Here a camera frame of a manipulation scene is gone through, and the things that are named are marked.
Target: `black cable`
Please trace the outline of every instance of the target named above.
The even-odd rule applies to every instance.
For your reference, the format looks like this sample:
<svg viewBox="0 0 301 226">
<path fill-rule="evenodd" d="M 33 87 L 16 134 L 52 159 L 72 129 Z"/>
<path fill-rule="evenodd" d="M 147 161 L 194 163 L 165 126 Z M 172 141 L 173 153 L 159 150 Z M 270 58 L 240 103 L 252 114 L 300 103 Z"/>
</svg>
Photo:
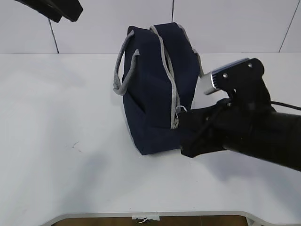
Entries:
<svg viewBox="0 0 301 226">
<path fill-rule="evenodd" d="M 289 108 L 301 111 L 301 107 L 297 107 L 297 106 L 294 106 L 294 105 L 288 105 L 288 104 L 277 102 L 277 101 L 271 101 L 271 103 L 273 105 L 279 105 L 279 106 L 283 106 L 283 107 L 289 107 Z"/>
</svg>

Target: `lunch bag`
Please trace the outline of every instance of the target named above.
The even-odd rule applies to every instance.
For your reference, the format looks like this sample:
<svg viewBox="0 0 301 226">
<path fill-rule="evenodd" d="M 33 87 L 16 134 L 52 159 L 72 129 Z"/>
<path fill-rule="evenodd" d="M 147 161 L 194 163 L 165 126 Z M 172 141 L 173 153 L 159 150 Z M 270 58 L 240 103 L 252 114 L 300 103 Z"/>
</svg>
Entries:
<svg viewBox="0 0 301 226">
<path fill-rule="evenodd" d="M 114 91 L 123 96 L 128 126 L 142 155 L 178 149 L 190 136 L 178 128 L 177 112 L 191 108 L 201 71 L 200 57 L 180 25 L 128 28 L 115 66 Z"/>
</svg>

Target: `gray handle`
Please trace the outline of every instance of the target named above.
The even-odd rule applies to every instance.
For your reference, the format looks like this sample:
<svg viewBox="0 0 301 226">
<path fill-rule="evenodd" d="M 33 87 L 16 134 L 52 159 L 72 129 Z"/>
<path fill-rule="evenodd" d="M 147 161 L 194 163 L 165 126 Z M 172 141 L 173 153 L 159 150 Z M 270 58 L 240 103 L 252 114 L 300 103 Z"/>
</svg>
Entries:
<svg viewBox="0 0 301 226">
<path fill-rule="evenodd" d="M 184 35 L 185 35 L 187 41 L 190 43 L 190 40 L 189 40 L 189 38 L 188 38 L 188 35 L 187 35 L 185 29 L 184 29 L 180 24 L 178 24 L 178 26 L 183 30 Z M 198 76 L 199 76 L 200 78 L 202 78 L 203 75 L 204 75 L 204 71 L 203 71 L 203 67 L 202 67 L 201 57 L 199 56 L 198 52 L 197 52 L 194 48 L 192 48 L 192 50 L 193 50 L 194 54 L 197 55 L 197 58 L 198 58 L 198 64 L 199 64 L 199 69 L 200 69 L 199 75 L 198 75 Z"/>
<path fill-rule="evenodd" d="M 136 68 L 136 63 L 137 63 L 137 60 L 136 60 L 136 56 L 139 56 L 140 53 L 139 53 L 139 50 L 136 49 L 136 51 L 134 52 L 134 54 L 132 55 L 132 60 L 131 60 L 131 66 L 130 66 L 130 69 L 128 70 L 127 72 L 127 75 L 125 76 L 125 79 L 123 80 L 123 83 L 121 84 L 120 82 L 120 78 L 119 78 L 119 67 L 120 67 L 120 63 L 121 63 L 121 59 L 122 59 L 122 56 L 124 54 L 124 52 L 126 51 L 126 48 L 127 48 L 127 45 L 131 39 L 131 37 L 134 36 L 134 31 L 132 30 L 128 36 L 126 37 L 126 39 L 124 40 L 123 44 L 122 44 L 122 47 L 121 47 L 121 50 L 118 54 L 118 57 L 117 57 L 117 61 L 116 61 L 116 65 L 115 65 L 115 72 L 114 72 L 114 83 L 113 83 L 113 86 L 114 86 L 114 92 L 118 95 L 125 95 L 125 93 L 127 92 L 127 87 L 134 75 L 134 72 L 135 72 L 135 68 Z"/>
</svg>

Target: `black object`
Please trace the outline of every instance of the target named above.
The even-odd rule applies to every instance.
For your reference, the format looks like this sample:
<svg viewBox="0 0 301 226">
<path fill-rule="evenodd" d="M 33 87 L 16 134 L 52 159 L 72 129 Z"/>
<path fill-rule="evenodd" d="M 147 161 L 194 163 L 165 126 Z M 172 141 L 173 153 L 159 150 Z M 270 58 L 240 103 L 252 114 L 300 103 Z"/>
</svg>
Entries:
<svg viewBox="0 0 301 226">
<path fill-rule="evenodd" d="M 215 74 L 215 87 L 229 98 L 179 113 L 179 127 L 194 132 L 182 142 L 183 155 L 228 149 L 301 171 L 301 116 L 275 111 L 272 103 L 285 104 L 271 102 L 263 73 L 258 59 L 248 59 Z"/>
<path fill-rule="evenodd" d="M 78 0 L 16 0 L 38 11 L 50 20 L 59 22 L 62 17 L 75 22 L 83 11 Z"/>
</svg>

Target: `gray trim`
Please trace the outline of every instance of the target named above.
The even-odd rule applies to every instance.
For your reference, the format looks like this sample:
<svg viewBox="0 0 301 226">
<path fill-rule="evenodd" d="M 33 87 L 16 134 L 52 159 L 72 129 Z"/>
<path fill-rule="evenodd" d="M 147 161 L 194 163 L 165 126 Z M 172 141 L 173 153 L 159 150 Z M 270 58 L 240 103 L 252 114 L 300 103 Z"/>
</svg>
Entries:
<svg viewBox="0 0 301 226">
<path fill-rule="evenodd" d="M 52 28 L 52 24 L 51 24 L 50 19 L 48 19 L 48 22 L 49 22 L 50 30 L 51 30 L 51 33 L 52 33 L 53 41 L 55 42 L 56 52 L 59 54 L 60 51 L 58 50 L 57 42 L 56 42 L 56 39 L 55 39 L 55 34 L 53 32 L 53 28 Z"/>
<path fill-rule="evenodd" d="M 177 107 L 177 103 L 180 102 L 179 99 L 179 94 L 178 94 L 178 91 L 177 91 L 177 87 L 176 87 L 176 84 L 175 84 L 175 81 L 174 81 L 174 70 L 172 68 L 172 63 L 171 63 L 171 60 L 170 60 L 170 57 L 169 57 L 169 54 L 167 51 L 165 51 L 165 46 L 164 46 L 164 42 L 163 42 L 163 39 L 162 37 L 159 35 L 157 29 L 155 26 L 151 26 L 150 27 L 150 30 L 153 31 L 159 38 L 159 41 L 160 41 L 160 45 L 161 45 L 161 58 L 162 58 L 162 64 L 163 64 L 163 67 L 165 69 L 165 72 L 170 80 L 170 83 L 171 83 L 171 89 L 172 89 L 172 93 L 171 93 L 171 113 L 170 113 L 170 128 L 171 129 L 176 129 L 178 127 L 178 124 L 175 120 L 175 109 Z M 167 62 L 168 62 L 168 65 L 171 66 L 169 69 L 167 67 L 167 64 L 166 64 L 166 59 L 167 59 Z"/>
<path fill-rule="evenodd" d="M 279 49 L 278 53 L 280 53 L 280 51 L 281 51 L 281 49 L 282 49 L 282 46 L 283 46 L 283 44 L 284 44 L 284 42 L 285 42 L 285 39 L 286 39 L 287 34 L 288 34 L 288 31 L 289 31 L 290 28 L 291 28 L 291 25 L 292 25 L 292 22 L 293 22 L 293 18 L 295 17 L 295 14 L 296 14 L 296 12 L 297 12 L 297 9 L 298 9 L 299 4 L 300 4 L 300 0 L 298 1 L 297 7 L 296 7 L 296 9 L 295 9 L 295 12 L 293 13 L 293 17 L 292 17 L 292 19 L 291 19 L 290 25 L 289 25 L 288 28 L 287 28 L 287 31 L 286 31 L 286 33 L 285 33 L 284 39 L 283 39 L 283 41 L 282 41 L 282 43 L 281 43 L 281 46 L 280 46 L 280 49 Z"/>
<path fill-rule="evenodd" d="M 173 4 L 172 4 L 172 13 L 171 13 L 171 22 L 174 21 L 174 0 L 173 0 Z"/>
</svg>

